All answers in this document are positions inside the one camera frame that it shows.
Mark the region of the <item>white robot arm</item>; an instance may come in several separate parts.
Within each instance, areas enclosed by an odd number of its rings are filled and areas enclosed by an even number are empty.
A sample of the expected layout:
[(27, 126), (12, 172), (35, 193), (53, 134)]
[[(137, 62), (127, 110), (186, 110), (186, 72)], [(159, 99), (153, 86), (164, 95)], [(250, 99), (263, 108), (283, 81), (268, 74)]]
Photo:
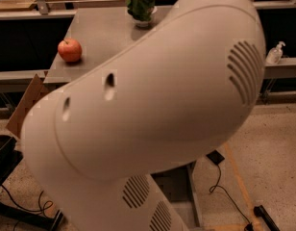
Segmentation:
[(239, 129), (264, 62), (250, 0), (178, 0), (155, 29), (36, 103), (25, 163), (78, 231), (188, 231), (153, 174)]

